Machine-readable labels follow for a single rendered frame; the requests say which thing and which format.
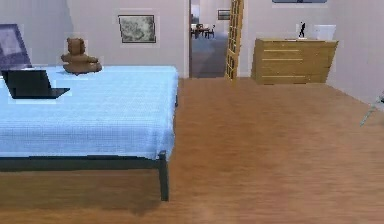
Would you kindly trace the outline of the wooden lattice room door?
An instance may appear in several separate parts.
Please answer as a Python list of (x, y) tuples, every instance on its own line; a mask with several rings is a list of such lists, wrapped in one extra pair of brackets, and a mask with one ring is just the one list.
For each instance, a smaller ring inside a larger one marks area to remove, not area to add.
[(225, 76), (230, 80), (235, 80), (237, 78), (241, 47), (241, 30), (243, 25), (243, 9), (244, 0), (231, 0), (225, 68)]

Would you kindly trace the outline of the brown teddy bear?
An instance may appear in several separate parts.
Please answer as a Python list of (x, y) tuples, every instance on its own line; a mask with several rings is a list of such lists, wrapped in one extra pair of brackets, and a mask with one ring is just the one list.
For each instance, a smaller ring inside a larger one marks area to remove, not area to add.
[(67, 49), (68, 53), (61, 56), (66, 72), (80, 75), (102, 70), (99, 59), (85, 53), (85, 42), (82, 38), (68, 38)]

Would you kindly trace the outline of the dark framed wall picture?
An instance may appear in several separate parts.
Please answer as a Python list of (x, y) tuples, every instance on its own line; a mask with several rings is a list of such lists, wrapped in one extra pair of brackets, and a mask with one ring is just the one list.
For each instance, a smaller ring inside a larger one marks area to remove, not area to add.
[(328, 0), (272, 0), (276, 4), (312, 4), (312, 3), (326, 3)]

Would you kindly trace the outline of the black laptop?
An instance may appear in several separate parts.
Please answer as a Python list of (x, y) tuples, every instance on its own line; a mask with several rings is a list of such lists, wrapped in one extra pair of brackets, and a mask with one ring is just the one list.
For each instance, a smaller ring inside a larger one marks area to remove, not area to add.
[(2, 70), (13, 99), (57, 99), (68, 87), (53, 88), (45, 70)]

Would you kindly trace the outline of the wooden chest of drawers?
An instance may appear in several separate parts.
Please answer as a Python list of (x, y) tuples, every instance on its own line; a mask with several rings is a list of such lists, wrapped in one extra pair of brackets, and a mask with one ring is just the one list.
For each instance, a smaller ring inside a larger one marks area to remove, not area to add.
[(336, 40), (255, 40), (251, 77), (257, 84), (325, 83)]

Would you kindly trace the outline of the dark dining table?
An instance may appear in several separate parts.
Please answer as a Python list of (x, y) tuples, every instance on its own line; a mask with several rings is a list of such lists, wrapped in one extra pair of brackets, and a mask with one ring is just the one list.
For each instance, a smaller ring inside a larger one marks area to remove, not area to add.
[(205, 27), (203, 24), (192, 24), (190, 29), (190, 35), (197, 39), (200, 34), (204, 32), (208, 32), (209, 29)]

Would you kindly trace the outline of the white box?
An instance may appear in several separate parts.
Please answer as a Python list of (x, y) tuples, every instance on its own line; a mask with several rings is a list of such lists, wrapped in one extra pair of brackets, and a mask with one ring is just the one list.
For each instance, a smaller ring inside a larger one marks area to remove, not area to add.
[(314, 38), (317, 40), (332, 40), (336, 31), (335, 25), (314, 25)]

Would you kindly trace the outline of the grey framed wall picture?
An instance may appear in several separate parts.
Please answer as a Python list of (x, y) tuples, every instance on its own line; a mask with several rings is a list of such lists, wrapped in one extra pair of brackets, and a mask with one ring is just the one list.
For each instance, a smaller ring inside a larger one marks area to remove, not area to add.
[(119, 15), (123, 43), (155, 43), (156, 28), (153, 15)]

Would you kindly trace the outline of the bed with light blue cover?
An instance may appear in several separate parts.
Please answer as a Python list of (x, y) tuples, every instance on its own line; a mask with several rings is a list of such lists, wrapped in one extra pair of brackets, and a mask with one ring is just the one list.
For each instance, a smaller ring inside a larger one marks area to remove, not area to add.
[(0, 73), (0, 172), (155, 169), (169, 198), (178, 71), (106, 66), (73, 75), (45, 70), (57, 99), (13, 99)]

